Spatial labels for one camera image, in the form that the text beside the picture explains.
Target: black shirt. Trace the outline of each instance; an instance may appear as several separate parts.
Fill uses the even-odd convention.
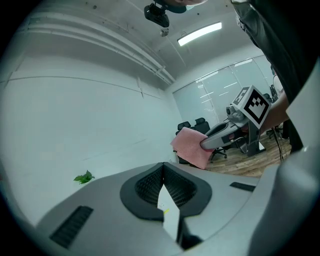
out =
[[[274,0],[249,0],[249,2],[233,4],[241,28],[274,67],[290,104],[307,81],[316,63],[318,57],[318,52],[314,51],[316,46],[304,40],[305,31],[297,27],[296,20],[290,12],[295,15],[297,13],[292,8],[286,11],[279,1]],[[309,24],[301,17],[299,20]],[[303,147],[291,122],[289,137],[291,152]]]

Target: pink cloth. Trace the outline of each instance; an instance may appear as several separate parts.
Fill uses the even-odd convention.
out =
[[[170,144],[177,151],[179,157],[201,169],[205,169],[214,151],[214,149],[205,150],[200,146],[200,142],[207,137],[201,132],[183,127]]]

